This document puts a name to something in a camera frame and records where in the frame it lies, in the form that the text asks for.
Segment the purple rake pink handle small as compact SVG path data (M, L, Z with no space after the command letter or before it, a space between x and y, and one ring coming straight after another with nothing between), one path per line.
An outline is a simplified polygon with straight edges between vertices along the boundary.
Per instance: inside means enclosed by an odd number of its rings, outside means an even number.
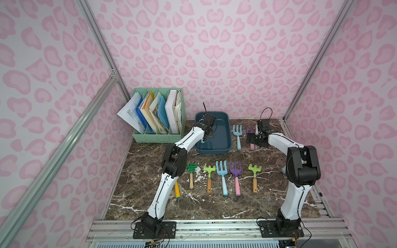
M251 150L255 150L255 138L256 138L256 133L255 133L255 126L248 126L246 129L246 143L250 145Z

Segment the light blue rake white handle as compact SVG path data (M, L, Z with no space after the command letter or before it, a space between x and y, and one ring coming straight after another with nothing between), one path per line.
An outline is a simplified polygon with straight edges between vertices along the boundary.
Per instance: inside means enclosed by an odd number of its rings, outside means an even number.
M240 137L243 135L242 125L233 125L233 134L237 137L237 149L241 150L241 141Z

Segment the dark green rake wooden handle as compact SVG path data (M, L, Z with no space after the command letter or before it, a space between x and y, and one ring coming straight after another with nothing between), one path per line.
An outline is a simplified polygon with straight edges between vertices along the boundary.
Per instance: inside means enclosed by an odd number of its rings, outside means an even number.
M190 183L190 189L194 189L194 179L193 179L193 174L198 167L198 163L189 163L186 166L186 169L189 171L189 183Z

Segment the lime rake orange handle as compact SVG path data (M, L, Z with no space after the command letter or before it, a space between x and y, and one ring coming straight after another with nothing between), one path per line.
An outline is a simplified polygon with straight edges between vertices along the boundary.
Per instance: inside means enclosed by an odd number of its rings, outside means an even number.
M208 178L207 178L207 194L212 193L212 180L211 180L211 173L216 171L215 166L204 166L203 170L208 173Z

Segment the light blue rake mint handle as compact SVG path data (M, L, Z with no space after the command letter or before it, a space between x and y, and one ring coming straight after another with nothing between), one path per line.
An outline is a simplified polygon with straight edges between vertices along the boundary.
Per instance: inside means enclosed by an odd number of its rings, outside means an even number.
M216 161L216 171L217 171L217 174L220 175L221 179L222 179L223 195L228 196L226 180L225 180L225 175L228 174L226 160L225 161Z

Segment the blue rake yellow handle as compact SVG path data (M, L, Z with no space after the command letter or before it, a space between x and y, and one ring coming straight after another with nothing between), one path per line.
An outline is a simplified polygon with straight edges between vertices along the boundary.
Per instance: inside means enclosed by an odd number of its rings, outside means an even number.
M174 190L175 190L176 199L180 199L181 198L181 193L180 193L179 184L178 184L177 181L175 182Z

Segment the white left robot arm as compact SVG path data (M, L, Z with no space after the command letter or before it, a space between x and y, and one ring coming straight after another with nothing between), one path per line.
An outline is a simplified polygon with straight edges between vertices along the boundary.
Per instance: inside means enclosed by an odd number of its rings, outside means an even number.
M188 152L197 142L213 137L215 121L214 115L205 113L181 140L166 145L159 187L150 207L141 218L143 226L151 233L157 234L161 229L160 223L165 215L165 208L171 191L178 178L183 175L187 168Z

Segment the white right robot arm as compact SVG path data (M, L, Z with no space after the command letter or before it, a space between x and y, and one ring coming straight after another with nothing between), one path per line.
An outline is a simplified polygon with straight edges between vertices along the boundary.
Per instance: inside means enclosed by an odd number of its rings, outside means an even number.
M275 132L267 119L257 121L256 132L247 134L247 143L260 147L273 146L286 155L283 173L289 180L287 195L275 220L277 232L286 236L299 229L306 196L321 177L316 148Z

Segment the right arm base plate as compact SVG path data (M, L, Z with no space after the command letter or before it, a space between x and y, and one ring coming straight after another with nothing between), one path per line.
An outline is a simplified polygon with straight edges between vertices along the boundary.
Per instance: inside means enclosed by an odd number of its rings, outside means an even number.
M301 220L277 219L275 221L258 221L259 230L262 238L302 238L304 232L301 227Z

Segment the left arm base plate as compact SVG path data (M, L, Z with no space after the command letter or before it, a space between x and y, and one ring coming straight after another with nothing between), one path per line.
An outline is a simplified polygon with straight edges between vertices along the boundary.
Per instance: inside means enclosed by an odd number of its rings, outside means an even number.
M176 222L165 221L156 223L153 227L147 227L142 222L137 222L133 233L133 239L175 239Z

